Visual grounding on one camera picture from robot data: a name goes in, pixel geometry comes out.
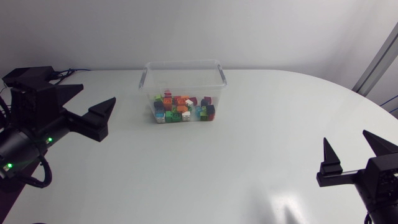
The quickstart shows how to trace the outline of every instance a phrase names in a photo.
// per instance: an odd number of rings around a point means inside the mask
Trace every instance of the metal pole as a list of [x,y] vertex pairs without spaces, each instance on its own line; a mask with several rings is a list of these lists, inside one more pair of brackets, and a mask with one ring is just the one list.
[[398,23],[382,45],[375,58],[355,84],[353,91],[366,96],[398,55]]

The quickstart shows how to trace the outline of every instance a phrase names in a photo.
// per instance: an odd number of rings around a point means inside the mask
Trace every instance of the white cube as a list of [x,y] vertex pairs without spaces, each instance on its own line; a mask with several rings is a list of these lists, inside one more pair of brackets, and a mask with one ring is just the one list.
[[163,117],[156,117],[156,121],[157,121],[159,124],[166,123],[166,119],[165,119],[164,114],[163,114]]
[[187,106],[192,107],[193,106],[193,102],[192,100],[185,100],[185,103],[187,104]]
[[191,112],[187,111],[182,113],[182,121],[190,121],[191,120]]

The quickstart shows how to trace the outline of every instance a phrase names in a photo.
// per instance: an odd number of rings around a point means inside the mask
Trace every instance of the container rim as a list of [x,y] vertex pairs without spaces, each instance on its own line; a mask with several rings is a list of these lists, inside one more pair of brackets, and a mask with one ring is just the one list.
[[[217,85],[205,85],[205,86],[184,86],[184,87],[178,87],[178,86],[170,86],[170,87],[152,87],[152,88],[148,88],[144,86],[145,83],[145,79],[147,76],[147,72],[148,72],[148,67],[152,64],[152,63],[203,63],[203,62],[214,62],[214,64],[217,66],[217,69],[220,73],[220,77],[221,77],[221,81],[222,84],[217,84]],[[142,71],[142,76],[141,76],[141,80],[139,82],[139,90],[143,91],[143,92],[154,92],[154,91],[159,91],[160,89],[168,89],[168,90],[175,90],[175,91],[179,91],[179,90],[221,90],[223,88],[225,88],[227,85],[226,79],[225,79],[225,75],[223,72],[223,68],[220,64],[220,62],[218,60],[186,60],[186,61],[168,61],[168,62],[149,62],[147,64],[145,64],[145,67]]]

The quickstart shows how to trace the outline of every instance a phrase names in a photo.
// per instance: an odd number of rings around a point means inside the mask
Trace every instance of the green cube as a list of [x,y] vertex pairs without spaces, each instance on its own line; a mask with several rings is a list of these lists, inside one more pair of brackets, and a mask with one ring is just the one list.
[[171,111],[166,111],[166,122],[170,123],[173,121],[173,113]]
[[181,120],[182,120],[182,116],[180,113],[173,113],[173,118],[172,118],[173,122],[180,122]]
[[208,121],[209,116],[207,115],[207,112],[200,112],[200,121]]
[[159,102],[163,102],[163,99],[162,99],[162,95],[156,95],[155,96],[155,101],[159,101]]

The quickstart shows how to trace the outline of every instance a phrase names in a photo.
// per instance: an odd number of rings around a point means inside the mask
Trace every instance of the white wall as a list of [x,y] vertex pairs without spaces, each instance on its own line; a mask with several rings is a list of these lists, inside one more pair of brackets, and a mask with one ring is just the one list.
[[0,74],[217,58],[224,68],[290,70],[351,88],[397,8],[396,0],[3,1]]

